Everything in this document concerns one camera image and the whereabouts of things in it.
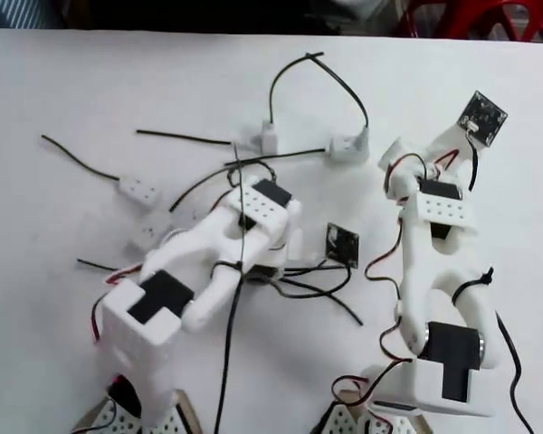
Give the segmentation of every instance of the white surface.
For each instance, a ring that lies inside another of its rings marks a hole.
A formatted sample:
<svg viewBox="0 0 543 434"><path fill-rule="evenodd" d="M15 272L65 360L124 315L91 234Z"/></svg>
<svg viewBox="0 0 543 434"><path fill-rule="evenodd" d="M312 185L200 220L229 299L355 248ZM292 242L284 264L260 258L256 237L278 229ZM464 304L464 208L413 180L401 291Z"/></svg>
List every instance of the white surface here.
<svg viewBox="0 0 543 434"><path fill-rule="evenodd" d="M491 292L523 362L519 405L543 432L543 45L1 30L0 432L65 432L100 399L88 317L103 291L101 274L74 259L111 266L137 259L123 250L140 218L137 207L40 134L80 149L102 170L145 176L164 189L167 206L233 159L231 149L138 137L134 130L251 137L266 116L274 74L319 50L367 106L374 161L350 167L309 156L273 163L281 185L303 203L308 251L322 250L328 221L360 234L361 264L388 249L397 209L382 192L376 161L394 139L430 143L476 89L509 112L481 160L472 199L483 254L495 267ZM346 134L361 122L348 95L311 64L285 74L274 102L278 120L292 128L290 150L314 147L306 137ZM295 136L297 128L306 136ZM176 211L176 225L205 215L225 188L222 176L191 194ZM375 271L399 277L400 258ZM340 279L324 273L308 281L327 287ZM334 378L386 360L377 336L393 323L394 290L357 272L340 295L365 320L363 328L327 300L244 291L222 434L309 432L329 403ZM433 302L450 305L446 297ZM449 309L435 314L458 319ZM179 386L206 432L214 426L226 318L222 312L201 333L184 335L176 360ZM402 353L399 336L390 342ZM497 417L435 416L433 427L523 432L509 402L512 375L506 357Z"/></svg>

